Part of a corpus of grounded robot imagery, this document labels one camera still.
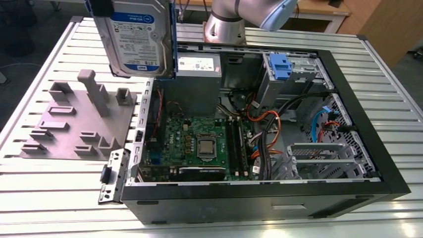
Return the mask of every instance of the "metal bracket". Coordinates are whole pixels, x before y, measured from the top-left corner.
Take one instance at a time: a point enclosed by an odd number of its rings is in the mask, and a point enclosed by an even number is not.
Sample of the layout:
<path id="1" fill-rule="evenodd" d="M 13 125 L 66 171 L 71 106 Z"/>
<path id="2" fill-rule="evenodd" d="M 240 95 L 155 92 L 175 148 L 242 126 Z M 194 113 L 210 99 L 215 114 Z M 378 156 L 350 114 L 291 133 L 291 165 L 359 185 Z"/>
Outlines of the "metal bracket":
<path id="1" fill-rule="evenodd" d="M 103 183 L 99 197 L 99 205 L 123 204 L 120 201 L 123 186 L 126 183 L 126 172 L 130 160 L 130 150 L 112 151 L 108 164 L 104 166 L 100 181 Z"/>

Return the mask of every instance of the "slotted aluminum table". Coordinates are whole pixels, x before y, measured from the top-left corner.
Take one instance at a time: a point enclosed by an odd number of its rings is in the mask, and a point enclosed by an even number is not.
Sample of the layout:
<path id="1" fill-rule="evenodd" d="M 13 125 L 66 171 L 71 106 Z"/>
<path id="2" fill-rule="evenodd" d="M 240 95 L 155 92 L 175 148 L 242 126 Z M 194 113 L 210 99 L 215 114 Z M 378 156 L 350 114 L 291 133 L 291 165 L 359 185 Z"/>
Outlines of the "slotted aluminum table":
<path id="1" fill-rule="evenodd" d="M 423 114 L 371 45 L 356 36 L 247 29 L 250 45 L 332 51 L 412 191 L 392 202 L 375 203 L 334 219 L 144 226 L 124 205 L 98 205 L 106 162 L 20 158 L 20 147 L 47 108 L 51 100 L 47 90 L 55 80 L 83 89 L 76 75 L 80 69 L 88 68 L 98 72 L 96 80 L 110 91 L 128 87 L 132 92 L 143 92 L 144 78 L 122 79 L 110 74 L 95 23 L 91 18 L 80 20 L 75 18 L 70 23 L 0 134 L 0 235 L 423 236 Z M 178 37 L 182 41 L 203 41 L 203 26 L 179 25 Z M 130 130 L 128 140 L 134 135 Z"/>

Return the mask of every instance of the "hard drive label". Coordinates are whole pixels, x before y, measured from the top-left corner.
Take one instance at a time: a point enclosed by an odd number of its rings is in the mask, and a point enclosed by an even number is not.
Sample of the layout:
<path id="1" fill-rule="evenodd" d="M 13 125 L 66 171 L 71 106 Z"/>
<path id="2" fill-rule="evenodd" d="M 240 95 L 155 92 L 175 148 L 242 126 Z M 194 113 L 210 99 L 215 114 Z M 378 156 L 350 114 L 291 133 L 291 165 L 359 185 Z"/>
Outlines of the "hard drive label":
<path id="1" fill-rule="evenodd" d="M 115 12 L 111 17 L 118 53 L 126 67 L 139 71 L 159 69 L 155 18 L 148 14 Z"/>

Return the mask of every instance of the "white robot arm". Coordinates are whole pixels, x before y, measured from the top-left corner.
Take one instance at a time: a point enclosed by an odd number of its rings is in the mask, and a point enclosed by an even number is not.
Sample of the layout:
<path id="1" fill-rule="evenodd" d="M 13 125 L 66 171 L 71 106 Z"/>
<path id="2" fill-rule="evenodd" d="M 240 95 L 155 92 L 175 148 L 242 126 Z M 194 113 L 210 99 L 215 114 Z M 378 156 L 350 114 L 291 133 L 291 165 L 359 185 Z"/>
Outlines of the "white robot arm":
<path id="1" fill-rule="evenodd" d="M 206 40 L 243 44 L 247 20 L 263 30 L 276 31 L 290 18 L 296 0 L 214 0 L 206 25 Z"/>

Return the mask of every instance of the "sticker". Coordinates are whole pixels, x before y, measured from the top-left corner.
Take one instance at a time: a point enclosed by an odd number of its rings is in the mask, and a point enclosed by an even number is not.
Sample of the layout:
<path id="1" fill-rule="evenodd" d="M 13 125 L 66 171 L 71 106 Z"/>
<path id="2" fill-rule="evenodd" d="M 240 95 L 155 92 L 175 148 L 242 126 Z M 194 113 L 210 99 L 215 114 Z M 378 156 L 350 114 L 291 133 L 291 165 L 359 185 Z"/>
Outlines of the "sticker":
<path id="1" fill-rule="evenodd" d="M 251 105 L 255 107 L 255 108 L 259 108 L 260 104 L 256 102 L 256 101 L 252 101 L 251 102 Z"/>
<path id="2" fill-rule="evenodd" d="M 138 71 L 159 69 L 155 19 L 147 14 L 115 12 L 111 17 L 114 38 L 120 61 Z"/>
<path id="3" fill-rule="evenodd" d="M 214 71 L 212 58 L 180 57 L 178 59 L 179 70 Z"/>
<path id="4" fill-rule="evenodd" d="M 255 173 L 255 174 L 260 173 L 260 167 L 259 166 L 254 166 L 252 167 L 252 173 Z"/>

